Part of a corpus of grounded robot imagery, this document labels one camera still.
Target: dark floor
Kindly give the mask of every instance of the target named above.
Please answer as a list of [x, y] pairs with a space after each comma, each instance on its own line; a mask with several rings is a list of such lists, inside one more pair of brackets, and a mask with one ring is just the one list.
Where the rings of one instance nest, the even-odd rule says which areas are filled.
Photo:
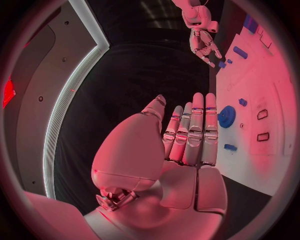
[[[222, 0], [210, 0], [212, 19], [220, 21]], [[163, 131], [176, 105], [195, 92], [216, 91], [218, 67], [209, 68], [190, 52], [190, 31], [181, 11], [170, 0], [89, 0], [111, 49], [95, 65], [77, 91], [58, 137], [54, 184], [58, 200], [82, 214], [94, 210], [99, 190], [91, 180], [94, 156], [109, 132], [141, 111], [158, 94], [167, 105]], [[226, 0], [215, 42], [225, 55], [246, 14]], [[211, 60], [218, 66], [213, 56]], [[228, 191], [227, 217], [218, 237], [227, 239], [249, 223], [270, 196], [224, 177]]]

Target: blue knob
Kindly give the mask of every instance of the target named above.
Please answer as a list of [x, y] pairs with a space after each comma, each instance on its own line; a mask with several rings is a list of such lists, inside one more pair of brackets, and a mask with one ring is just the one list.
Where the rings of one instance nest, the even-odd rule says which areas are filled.
[[232, 106], [226, 106], [224, 109], [217, 115], [217, 119], [222, 128], [229, 128], [236, 119], [236, 110]]
[[244, 52], [242, 49], [240, 49], [239, 47], [235, 46], [233, 48], [233, 51], [235, 53], [237, 53], [238, 55], [240, 55], [241, 57], [243, 57], [244, 59], [248, 58], [248, 53]]
[[231, 150], [231, 151], [236, 151], [238, 150], [238, 148], [234, 145], [230, 145], [230, 144], [225, 144], [224, 145], [224, 149], [228, 149], [228, 150]]
[[226, 63], [224, 63], [223, 61], [220, 61], [219, 67], [224, 69], [226, 67]]
[[245, 99], [243, 99], [243, 98], [239, 99], [238, 102], [239, 102], [239, 104], [241, 104], [244, 107], [246, 107], [247, 104], [248, 104], [248, 102]]

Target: white pegboard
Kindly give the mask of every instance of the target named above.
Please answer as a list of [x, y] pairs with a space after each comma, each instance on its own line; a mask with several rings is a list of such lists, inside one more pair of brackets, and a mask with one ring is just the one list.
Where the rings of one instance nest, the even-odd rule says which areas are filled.
[[[224, 176], [272, 196], [294, 148], [296, 100], [278, 49], [260, 26], [258, 32], [243, 27], [225, 55], [233, 63], [226, 62], [216, 76], [218, 113], [227, 105], [236, 110], [231, 127], [219, 126], [216, 166]], [[234, 46], [248, 53], [248, 58], [236, 54]], [[247, 100], [247, 106], [239, 104], [240, 98]], [[268, 116], [258, 120], [264, 109]], [[269, 133], [269, 140], [257, 141], [263, 133]], [[236, 146], [237, 151], [224, 149], [225, 144]]]

